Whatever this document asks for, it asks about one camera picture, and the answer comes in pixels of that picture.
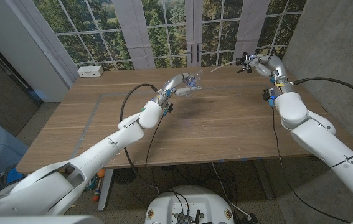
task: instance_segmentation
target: black cable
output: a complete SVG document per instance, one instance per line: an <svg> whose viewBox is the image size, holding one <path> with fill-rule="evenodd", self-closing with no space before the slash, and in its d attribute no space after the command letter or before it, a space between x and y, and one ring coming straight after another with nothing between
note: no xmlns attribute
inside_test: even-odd
<svg viewBox="0 0 353 224"><path fill-rule="evenodd" d="M151 138L151 142L150 142L150 145L149 145L149 149L147 150L146 162L144 163L144 166L145 166L145 167L146 167L146 164L147 164L147 159L149 158L149 152L150 152L151 144L153 143L154 136L156 135L156 132L157 132L158 127L159 127L159 124L161 124L161 121L162 121L163 118L164 118L164 116L162 116L161 119L159 120L158 125L157 125L157 128L156 128L156 130L154 131L153 137Z"/></svg>
<svg viewBox="0 0 353 224"><path fill-rule="evenodd" d="M122 117L123 117L124 107L125 107L126 101L128 100L128 98L131 96L131 94L132 94L135 90L137 90L138 88L143 87L143 86L150 86L153 91L158 91L158 89L157 89L156 87L154 87L154 86L151 85L151 84L147 84L147 83L145 83L145 84L140 84L140 85L134 87L134 88L126 95L126 97L125 97L125 99L124 99L124 102L122 103L122 106L121 106L121 114L120 114L120 122L122 121ZM131 160L131 158L130 158L130 156L129 156L128 150L126 150L126 147L124 148L124 151L125 151L126 158L128 159L128 162L129 162L129 164L131 165L131 168L132 168L133 172L134 172L141 180L143 180L143 182L145 182L147 185L149 185L150 187L153 187L153 188L157 189L157 195L158 195L158 193L159 193L158 187L153 186L152 184L150 184L149 182L147 182L146 180L143 179L143 177L139 174L139 172L136 170L135 166L133 165L132 160Z"/></svg>
<svg viewBox="0 0 353 224"><path fill-rule="evenodd" d="M324 77L303 78L303 79L300 79L300 80L293 81L293 83L294 83L294 85L299 85L301 83L304 83L306 81L311 81L311 80L325 80L325 81L335 82L335 83L339 83L341 85L344 85L344 86L347 86L347 87L353 89L353 85L351 85L349 83L346 83L346 82L343 82L343 81L340 81L340 80L336 80L336 79L333 79L333 78L324 78Z"/></svg>
<svg viewBox="0 0 353 224"><path fill-rule="evenodd" d="M178 194L178 195L182 196L182 198L186 201L186 204L187 204L187 215L189 215L189 211L190 211L189 203L187 202L186 198L182 194L177 193L174 190L166 190L165 192L174 192L175 194Z"/></svg>
<svg viewBox="0 0 353 224"><path fill-rule="evenodd" d="M122 121L122 117L123 117L123 114L124 114L124 107L125 107L125 104L126 104L126 101L128 100L128 98L132 95L132 93L137 90L138 88L140 87L144 87L144 86L149 86L153 91L157 92L158 89L153 86L152 84L147 84L147 83L144 83L144 84L140 84L136 87L134 87L125 97L124 99L124 102L122 103L122 106L121 106L121 114L120 114L120 122Z"/></svg>
<svg viewBox="0 0 353 224"><path fill-rule="evenodd" d="M177 196L176 192L174 191L174 188L171 187L171 189L172 189L172 192L174 192L175 197L177 198L177 200L178 200L179 203L181 204L181 207L182 207L182 212L181 212L181 213L184 214L184 213L183 213L183 204L182 204L181 200L179 199L179 197Z"/></svg>
<svg viewBox="0 0 353 224"><path fill-rule="evenodd" d="M313 206L309 205L308 203L306 203L304 200L302 200L298 194L296 194L296 192L294 191L293 187L291 186L291 184L289 183L287 177L286 177L286 174L285 174L285 171L284 171L284 166L283 166L283 161L281 160L281 154L280 154L280 149L278 147L278 138L277 138L277 133L276 133L276 128L275 128L275 109L274 107L271 107L271 111L273 113L273 131L275 132L275 137L276 137L276 144L277 144L277 151L278 151L278 157L280 159L280 164L281 164L281 171L283 171L283 177L284 177L284 180L286 181L288 187L291 189L291 191L295 194L295 196L302 202L304 203L306 206L308 206L309 208L312 208L313 210L319 212L319 213L322 213L323 215L327 215L328 217L331 217L331 218L334 218L336 220L339 220L341 222L345 222L345 223L350 223L349 221L347 220L344 220L344 219L341 219L341 218L338 218L338 217L335 217L333 215L330 215L326 212L323 212L323 211L320 211L318 210L317 208L314 208Z"/></svg>

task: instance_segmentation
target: wooden table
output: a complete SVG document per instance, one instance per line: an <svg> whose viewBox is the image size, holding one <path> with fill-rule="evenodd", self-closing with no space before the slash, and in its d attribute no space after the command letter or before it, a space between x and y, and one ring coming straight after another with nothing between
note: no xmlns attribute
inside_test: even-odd
<svg viewBox="0 0 353 224"><path fill-rule="evenodd" d="M159 126L148 166L278 157L271 108L261 96L263 89L271 87L268 78L254 71L236 74L239 68L235 66L212 73L209 71L213 67L127 70L105 72L97 78L79 78L21 159L17 170L30 173L81 154L117 130L120 107L130 89L141 83L160 88L173 75L194 73L198 69L204 71L203 89L190 98L171 98L174 111L165 116ZM308 109L329 119L337 129L337 137L353 149L353 139L303 86L297 86L296 91ZM124 118L140 112L154 96L148 87L139 89L128 100ZM137 167L144 165L154 130L145 130L145 136L128 147ZM282 156L309 155L281 126L278 115L276 131ZM106 167L129 167L124 152Z"/></svg>

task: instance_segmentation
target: white wall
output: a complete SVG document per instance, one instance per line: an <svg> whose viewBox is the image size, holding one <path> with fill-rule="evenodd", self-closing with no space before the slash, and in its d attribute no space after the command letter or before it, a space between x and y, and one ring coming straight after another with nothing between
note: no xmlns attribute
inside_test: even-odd
<svg viewBox="0 0 353 224"><path fill-rule="evenodd" d="M5 1L0 0L0 52L44 102L60 102L68 92L41 49Z"/></svg>

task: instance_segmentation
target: power cord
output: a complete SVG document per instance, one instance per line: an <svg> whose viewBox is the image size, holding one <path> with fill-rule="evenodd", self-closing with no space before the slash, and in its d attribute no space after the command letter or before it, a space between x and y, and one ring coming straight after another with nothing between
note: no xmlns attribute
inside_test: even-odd
<svg viewBox="0 0 353 224"><path fill-rule="evenodd" d="M153 86L153 85L151 85L151 84L147 84L147 83L145 83L145 84L140 84L140 85L134 87L134 88L127 94L127 96L126 96L125 99L124 99L124 102L122 103L122 106L121 106L121 114L120 114L120 122L122 121L122 118L123 118L124 107L125 107L126 101L128 100L128 98L132 95L132 93L133 93L135 90L137 90L138 88L141 88L141 87L143 87L143 86L149 86L149 87L151 87L151 89L152 89L153 91L155 91L155 92L158 91L158 89L157 89L155 86ZM149 182L147 182L147 181L139 174L139 172L137 171L137 169L135 168L135 166L134 166L133 163L132 163L132 160L131 160L131 158L130 158L130 156L129 156L128 150L126 150L126 147L124 148L124 151L125 151L126 158L128 159L128 162L129 162L129 164L131 165L131 168L132 168L133 172L134 172L141 180L143 180L143 182L145 182L148 186L157 189L157 195L159 195L159 189L158 189L158 187L157 187L157 186L154 186L154 185L152 185L152 184L150 184Z"/></svg>
<svg viewBox="0 0 353 224"><path fill-rule="evenodd" d="M300 79L300 80L293 81L293 85L299 85L299 84L304 83L306 81L312 81L312 80L324 80L324 81L335 82L335 83L339 83L341 85L344 85L344 86L347 86L347 87L353 89L353 85L351 85L349 83L346 83L346 82L343 82L343 81L340 81L340 80L336 80L334 78L324 78L324 77L303 78L303 79Z"/></svg>
<svg viewBox="0 0 353 224"><path fill-rule="evenodd" d="M214 171L215 171L215 173L216 173L216 176L218 177L218 180L219 180L219 182L220 182L220 185L222 186L222 190L224 191L225 197L226 197L227 201L229 202L229 204L233 205L233 207L237 208L237 210L239 210L239 211L242 212L244 215L246 215L248 221L251 220L252 217L251 217L247 212L244 212L241 208L238 208L235 204L233 204L233 202L231 202L231 201L228 199L227 194L226 194L226 191L225 191L225 188L224 188L224 185L223 185L222 181L220 180L220 177L219 177L219 175L218 175L218 172L216 171L216 168L215 168L215 164L214 164L214 163L212 163L212 167L214 168Z"/></svg>
<svg viewBox="0 0 353 224"><path fill-rule="evenodd" d="M158 130L158 127L159 127L159 124L161 124L161 121L162 121L163 118L164 118L164 116L162 116L161 119L159 120L158 125L157 125L157 128L156 128L156 130L154 131L153 137L151 138L151 142L150 142L150 145L149 145L149 149L147 150L146 162L144 163L144 166L145 166L145 167L146 167L146 165L147 165L147 159L149 158L149 152L150 152L151 144L153 143L154 136L156 135L157 130Z"/></svg>
<svg viewBox="0 0 353 224"><path fill-rule="evenodd" d="M302 200L298 194L294 191L293 187L291 186L291 184L289 183L287 177L286 177L286 174L285 174L285 171L284 171L284 166L283 166L283 161L281 160L281 154L280 154L280 149L278 147L278 138L277 138L277 133L276 133L276 128L275 128L275 109L274 107L271 107L271 111L272 111L272 114L273 114L273 131L275 132L275 137L276 137L276 145L277 145L277 151L278 151L278 157L280 159L280 164L281 164L281 170L283 171L283 177L284 177L284 180L286 181L288 187L291 189L291 191L295 194L295 196L302 202L304 203L306 206L308 206L309 208L312 208L313 210L319 212L319 213L322 213L323 215L327 215L328 217L331 217L331 218L334 218L336 220L339 220L341 222L345 222L345 223L350 223L349 221L347 220L344 220L344 219L341 219L341 218L338 218L338 217L335 217L333 215L330 215L326 212L323 212L323 211L320 211L318 210L317 208L314 208L313 206L309 205L308 203L306 203L304 200Z"/></svg>

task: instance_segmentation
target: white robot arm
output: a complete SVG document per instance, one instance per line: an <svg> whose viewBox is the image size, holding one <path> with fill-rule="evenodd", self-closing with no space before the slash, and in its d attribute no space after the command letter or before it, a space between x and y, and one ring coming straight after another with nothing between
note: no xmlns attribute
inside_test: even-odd
<svg viewBox="0 0 353 224"><path fill-rule="evenodd" d="M153 128L167 112L169 98L200 90L198 76L189 73L171 78L142 112L125 118L118 131L101 140L76 158L45 166L20 181L0 198L0 216L60 215L79 198L90 179L124 147L144 136L143 129ZM177 89L181 83L189 87ZM69 170L69 175L60 170Z"/></svg>
<svg viewBox="0 0 353 224"><path fill-rule="evenodd" d="M293 139L304 149L325 162L353 192L353 151L335 137L335 127L326 118L308 110L293 82L287 79L282 61L275 55L248 55L240 59L242 70L254 68L260 75L270 77L274 88L267 93L271 106L276 106L281 124L291 131Z"/></svg>

